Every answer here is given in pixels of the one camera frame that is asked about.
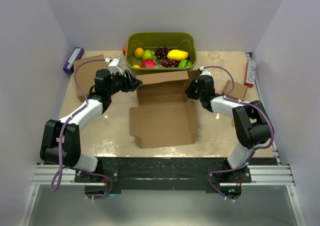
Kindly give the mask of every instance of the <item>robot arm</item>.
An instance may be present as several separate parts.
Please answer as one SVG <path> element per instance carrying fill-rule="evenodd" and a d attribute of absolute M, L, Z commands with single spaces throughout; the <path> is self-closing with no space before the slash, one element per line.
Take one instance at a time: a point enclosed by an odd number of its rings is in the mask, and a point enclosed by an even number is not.
<path fill-rule="evenodd" d="M 94 78 L 94 93 L 90 93 L 88 100 L 70 115 L 60 120 L 51 119 L 45 124 L 40 151 L 41 159 L 48 163 L 59 163 L 59 134 L 63 125 L 66 124 L 62 142 L 63 165 L 95 172 L 98 159 L 81 152 L 80 132 L 108 109 L 112 95 L 119 91 L 133 92 L 141 84 L 142 82 L 134 78 L 128 70 L 125 70 L 124 74 L 118 67 L 115 73 L 111 73 L 108 69 L 98 70 Z"/>
<path fill-rule="evenodd" d="M 227 158 L 227 163 L 230 169 L 236 169 L 247 161 L 256 148 L 271 137 L 265 118 L 250 105 L 259 108 L 265 116 L 267 113 L 263 104 L 258 100 L 240 104 L 239 101 L 216 94 L 211 73 L 203 67 L 199 71 L 201 72 L 200 76 L 193 79 L 185 93 L 190 99 L 199 99 L 202 107 L 208 111 L 224 114 L 234 119 L 238 142 L 232 154 Z M 250 119 L 256 120 L 256 122 L 251 123 Z"/>

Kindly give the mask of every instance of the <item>brown cardboard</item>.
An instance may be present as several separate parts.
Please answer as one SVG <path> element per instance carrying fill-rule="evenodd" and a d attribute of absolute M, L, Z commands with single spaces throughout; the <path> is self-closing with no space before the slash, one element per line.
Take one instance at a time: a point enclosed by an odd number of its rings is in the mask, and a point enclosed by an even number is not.
<path fill-rule="evenodd" d="M 198 137 L 198 120 L 193 101 L 185 90 L 197 71 L 138 75 L 138 107 L 130 108 L 130 134 L 142 149 L 190 145 Z"/>
<path fill-rule="evenodd" d="M 105 57 L 103 54 L 94 56 L 94 57 L 88 57 L 88 58 L 82 58 L 79 60 L 74 61 L 73 67 L 74 70 L 76 70 L 79 65 L 82 63 L 88 62 L 90 60 L 104 60 Z M 81 87 L 81 89 L 84 91 L 86 96 L 89 95 L 89 90 L 91 86 L 95 84 L 95 77 L 96 72 L 101 69 L 106 69 L 106 63 L 104 61 L 95 61 L 95 62 L 88 62 L 87 64 L 81 66 L 79 70 L 76 73 L 76 80 Z M 85 101 L 85 97 L 80 92 L 78 87 L 76 88 L 76 95 L 78 96 L 79 100 L 81 102 Z"/>
<path fill-rule="evenodd" d="M 223 89 L 223 93 L 225 94 L 228 91 L 230 91 L 231 89 L 232 89 L 232 81 L 229 79 L 225 84 L 225 87 Z M 234 82 L 234 90 L 226 96 L 230 99 L 243 101 L 245 99 L 247 89 L 248 89 L 248 86 L 243 85 L 238 82 Z M 235 121 L 233 119 L 232 119 L 231 125 L 232 125 L 232 127 L 235 127 Z"/>

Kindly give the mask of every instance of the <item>toothpaste box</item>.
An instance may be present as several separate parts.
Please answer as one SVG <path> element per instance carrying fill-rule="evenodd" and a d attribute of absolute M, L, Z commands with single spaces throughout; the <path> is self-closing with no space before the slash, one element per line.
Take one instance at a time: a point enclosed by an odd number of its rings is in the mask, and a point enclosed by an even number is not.
<path fill-rule="evenodd" d="M 255 76 L 256 76 L 256 62 L 252 59 L 249 59 L 246 63 L 246 71 L 244 78 L 244 85 L 252 88 L 255 85 Z"/>
<path fill-rule="evenodd" d="M 68 61 L 63 66 L 63 71 L 65 71 L 68 75 L 72 75 L 74 72 L 74 61 L 81 59 L 84 53 L 85 51 L 83 48 L 76 47 L 70 55 Z"/>

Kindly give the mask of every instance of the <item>wooden table surface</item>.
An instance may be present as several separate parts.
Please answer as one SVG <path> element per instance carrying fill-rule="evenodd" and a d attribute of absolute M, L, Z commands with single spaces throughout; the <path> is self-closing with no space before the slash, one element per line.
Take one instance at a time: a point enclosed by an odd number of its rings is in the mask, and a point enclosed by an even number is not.
<path fill-rule="evenodd" d="M 86 51 L 83 59 L 101 55 L 105 58 L 124 58 L 121 51 Z M 195 69 L 201 66 L 226 68 L 234 80 L 243 84 L 247 58 L 239 51 L 198 51 Z M 220 69 L 210 69 L 218 93 L 222 93 L 229 76 Z M 245 101 L 258 99 L 255 89 L 248 88 Z M 70 114 L 82 103 L 76 95 L 76 85 L 70 78 L 60 118 Z M 219 113 L 209 112 L 196 101 L 199 136 L 196 143 L 160 148 L 139 148 L 129 133 L 129 108 L 138 106 L 135 92 L 118 92 L 112 96 L 108 110 L 94 119 L 80 134 L 81 151 L 94 157 L 228 157 L 237 143 L 232 120 Z M 261 149 L 255 157 L 273 157 L 271 149 Z"/>

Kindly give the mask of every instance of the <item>green basket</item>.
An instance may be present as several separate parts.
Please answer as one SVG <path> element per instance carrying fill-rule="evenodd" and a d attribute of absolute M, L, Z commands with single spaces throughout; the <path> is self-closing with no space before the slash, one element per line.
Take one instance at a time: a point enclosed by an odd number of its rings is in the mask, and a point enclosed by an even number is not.
<path fill-rule="evenodd" d="M 182 50 L 189 53 L 188 59 L 192 65 L 189 67 L 170 68 L 135 68 L 133 65 L 141 65 L 143 60 L 135 57 L 135 50 L 156 51 L 158 47 L 169 47 L 171 50 Z M 190 70 L 197 63 L 197 51 L 194 38 L 185 32 L 137 32 L 131 35 L 126 44 L 125 63 L 133 75 L 144 75 L 152 73 L 164 73 L 180 70 Z"/>

